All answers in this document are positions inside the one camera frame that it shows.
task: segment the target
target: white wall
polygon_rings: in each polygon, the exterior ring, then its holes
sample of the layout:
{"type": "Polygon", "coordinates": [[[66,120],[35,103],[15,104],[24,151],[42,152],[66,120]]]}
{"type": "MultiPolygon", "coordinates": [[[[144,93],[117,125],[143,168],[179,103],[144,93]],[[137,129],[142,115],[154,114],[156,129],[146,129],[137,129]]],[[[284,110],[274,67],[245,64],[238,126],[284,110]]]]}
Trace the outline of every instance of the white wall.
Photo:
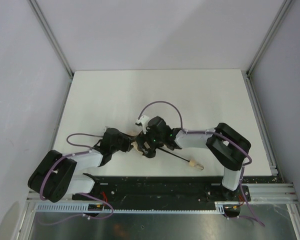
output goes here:
{"type": "Polygon", "coordinates": [[[252,77],[283,174],[300,200],[300,0],[252,77]]]}
{"type": "Polygon", "coordinates": [[[0,0],[0,240],[10,238],[23,210],[68,82],[27,1],[0,0]]]}
{"type": "Polygon", "coordinates": [[[241,69],[283,0],[38,0],[74,70],[241,69]]]}

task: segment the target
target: metal rail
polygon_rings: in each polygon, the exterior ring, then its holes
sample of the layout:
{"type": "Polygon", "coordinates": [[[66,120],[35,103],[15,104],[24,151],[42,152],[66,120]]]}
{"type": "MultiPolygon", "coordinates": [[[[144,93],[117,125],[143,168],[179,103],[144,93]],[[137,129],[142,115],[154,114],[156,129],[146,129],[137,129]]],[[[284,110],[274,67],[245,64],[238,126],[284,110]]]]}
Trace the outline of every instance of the metal rail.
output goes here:
{"type": "Polygon", "coordinates": [[[245,83],[246,90],[248,92],[248,96],[250,98],[252,110],[255,116],[256,123],[259,128],[260,136],[263,142],[264,150],[266,152],[267,159],[269,161],[270,169],[272,172],[272,175],[280,174],[281,178],[284,180],[284,177],[282,176],[282,172],[280,170],[280,166],[277,163],[277,157],[276,153],[273,147],[273,144],[270,140],[270,135],[268,128],[266,126],[265,118],[261,110],[261,106],[258,101],[258,97],[253,85],[253,82],[251,81],[251,77],[248,77],[246,73],[242,73],[243,80],[245,83]]]}
{"type": "Polygon", "coordinates": [[[288,14],[291,6],[295,0],[285,0],[279,11],[277,12],[268,32],[266,33],[258,51],[256,52],[250,66],[247,69],[247,74],[250,77],[256,65],[258,64],[261,57],[264,55],[265,51],[267,50],[268,46],[270,45],[271,41],[273,40],[274,36],[276,35],[278,29],[280,28],[283,20],[285,19],[286,15],[288,14]]]}
{"type": "MultiPolygon", "coordinates": [[[[249,187],[251,204],[297,204],[298,197],[292,183],[249,183],[243,184],[249,187]]],[[[45,205],[54,205],[52,202],[40,200],[39,194],[30,192],[27,198],[28,203],[44,203],[45,205]]],[[[80,200],[72,200],[71,195],[65,196],[58,203],[78,204],[80,200]]],[[[84,201],[84,203],[97,203],[97,201],[84,201]]],[[[218,201],[217,204],[237,204],[237,201],[218,201]]]]}
{"type": "Polygon", "coordinates": [[[55,38],[55,35],[53,34],[42,10],[40,9],[40,6],[38,5],[36,0],[27,0],[27,1],[30,5],[34,15],[36,16],[38,22],[40,23],[42,30],[44,31],[46,37],[48,38],[52,48],[54,49],[56,55],[60,59],[69,78],[72,79],[74,77],[74,73],[71,70],[68,60],[66,59],[64,52],[62,51],[59,43],[57,42],[57,39],[55,38]]]}

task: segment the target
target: white board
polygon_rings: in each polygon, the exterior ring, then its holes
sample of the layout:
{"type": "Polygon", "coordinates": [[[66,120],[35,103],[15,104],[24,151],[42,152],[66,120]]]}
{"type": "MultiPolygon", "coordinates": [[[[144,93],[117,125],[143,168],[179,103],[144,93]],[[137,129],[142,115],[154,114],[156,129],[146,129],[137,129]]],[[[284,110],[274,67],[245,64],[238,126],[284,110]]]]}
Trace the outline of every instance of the white board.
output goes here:
{"type": "MultiPolygon", "coordinates": [[[[102,135],[105,126],[121,132],[141,131],[135,121],[145,105],[164,100],[173,103],[189,130],[213,128],[224,122],[247,138],[254,160],[246,176],[271,175],[266,152],[240,70],[125,70],[77,71],[54,148],[62,153],[83,151],[68,145],[72,133],[102,135]]],[[[177,112],[158,103],[145,113],[162,117],[171,128],[180,126],[177,112]]],[[[72,142],[93,146],[92,137],[75,136],[72,142]]],[[[175,151],[180,156],[195,158],[204,170],[191,168],[181,159],[157,151],[155,158],[141,156],[135,150],[117,152],[103,167],[90,168],[94,175],[109,176],[221,176],[223,166],[208,149],[188,148],[175,151]]]]}

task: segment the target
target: small white part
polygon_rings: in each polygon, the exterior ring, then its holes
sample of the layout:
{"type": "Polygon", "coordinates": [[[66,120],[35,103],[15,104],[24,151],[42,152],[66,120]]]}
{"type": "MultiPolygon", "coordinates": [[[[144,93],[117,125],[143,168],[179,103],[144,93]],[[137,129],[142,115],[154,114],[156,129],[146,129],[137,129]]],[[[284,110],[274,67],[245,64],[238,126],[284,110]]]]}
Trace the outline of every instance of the small white part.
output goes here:
{"type": "Polygon", "coordinates": [[[99,167],[102,158],[103,155],[94,149],[90,153],[71,157],[71,159],[76,161],[74,173],[91,167],[99,167]]]}
{"type": "Polygon", "coordinates": [[[150,120],[150,117],[146,116],[146,115],[142,115],[139,119],[137,119],[135,121],[136,124],[142,126],[142,130],[143,130],[143,133],[146,134],[147,133],[147,127],[148,127],[148,122],[150,120]]]}
{"type": "Polygon", "coordinates": [[[94,185],[95,185],[95,181],[93,181],[90,177],[83,174],[74,175],[71,178],[69,187],[65,194],[77,194],[77,193],[88,194],[91,192],[94,185]]]}
{"type": "Polygon", "coordinates": [[[234,191],[239,185],[240,175],[242,168],[239,171],[232,171],[228,168],[224,168],[222,186],[234,191]]]}

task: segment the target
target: metal profile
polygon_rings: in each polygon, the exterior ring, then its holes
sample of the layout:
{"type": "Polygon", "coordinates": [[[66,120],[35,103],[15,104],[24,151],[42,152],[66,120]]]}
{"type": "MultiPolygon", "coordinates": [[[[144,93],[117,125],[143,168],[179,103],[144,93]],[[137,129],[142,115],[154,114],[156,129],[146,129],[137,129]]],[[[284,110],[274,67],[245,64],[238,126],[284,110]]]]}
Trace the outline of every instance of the metal profile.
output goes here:
{"type": "Polygon", "coordinates": [[[266,152],[267,159],[269,161],[272,175],[276,175],[276,174],[278,174],[278,172],[281,174],[282,172],[280,171],[280,167],[277,164],[275,150],[274,150],[274,147],[273,147],[270,137],[269,137],[270,136],[269,131],[266,126],[265,118],[263,116],[255,88],[253,86],[251,78],[249,78],[246,73],[242,73],[242,76],[243,76],[243,80],[245,83],[245,87],[246,87],[248,96],[250,98],[252,110],[254,112],[256,123],[259,128],[260,136],[262,139],[264,150],[266,152]]]}
{"type": "Polygon", "coordinates": [[[33,222],[35,220],[36,204],[33,202],[26,203],[24,217],[21,220],[17,235],[13,238],[16,240],[28,240],[33,222]]]}
{"type": "Polygon", "coordinates": [[[296,239],[300,240],[300,206],[288,204],[287,206],[296,239]]]}
{"type": "Polygon", "coordinates": [[[57,133],[58,133],[58,130],[59,130],[59,127],[60,127],[62,116],[63,116],[65,108],[66,108],[66,103],[67,103],[67,99],[68,99],[68,96],[69,96],[69,93],[70,93],[71,84],[72,84],[72,81],[70,81],[68,83],[68,86],[66,88],[66,92],[65,92],[65,95],[64,95],[64,98],[63,98],[63,101],[62,101],[62,107],[61,107],[61,110],[60,110],[60,113],[59,113],[59,116],[58,116],[58,122],[57,122],[56,127],[55,127],[54,132],[53,132],[53,136],[52,136],[52,140],[51,140],[51,144],[50,144],[50,149],[53,149],[53,147],[55,145],[55,142],[56,142],[56,139],[57,139],[57,133]]]}
{"type": "Polygon", "coordinates": [[[71,70],[71,67],[65,57],[65,54],[63,53],[60,45],[58,44],[42,10],[40,9],[40,6],[38,5],[36,0],[27,0],[31,9],[33,10],[33,13],[35,14],[37,20],[39,21],[42,30],[44,31],[45,35],[47,36],[49,42],[51,43],[52,48],[54,49],[56,55],[60,59],[64,69],[66,70],[68,76],[70,79],[74,77],[74,73],[71,70]]]}
{"type": "MultiPolygon", "coordinates": [[[[249,187],[251,204],[296,204],[298,197],[292,183],[249,183],[244,184],[249,187]]],[[[65,196],[58,203],[43,202],[39,194],[30,192],[27,198],[29,203],[39,203],[45,205],[55,204],[82,204],[82,201],[72,200],[71,196],[65,196]]],[[[96,201],[85,201],[84,204],[96,203],[96,201]]],[[[217,204],[236,204],[237,202],[218,201],[217,204]]]]}
{"type": "Polygon", "coordinates": [[[280,28],[283,20],[285,19],[286,15],[288,14],[291,6],[293,5],[293,3],[295,2],[295,0],[284,0],[284,2],[282,3],[279,11],[277,12],[268,32],[266,33],[258,51],[256,52],[250,66],[247,69],[247,74],[250,77],[252,72],[254,71],[254,69],[256,68],[256,65],[258,64],[259,60],[261,59],[261,57],[263,56],[263,54],[265,53],[265,51],[267,50],[267,47],[269,46],[269,44],[271,43],[271,41],[273,40],[274,36],[276,35],[278,29],[280,28]]]}

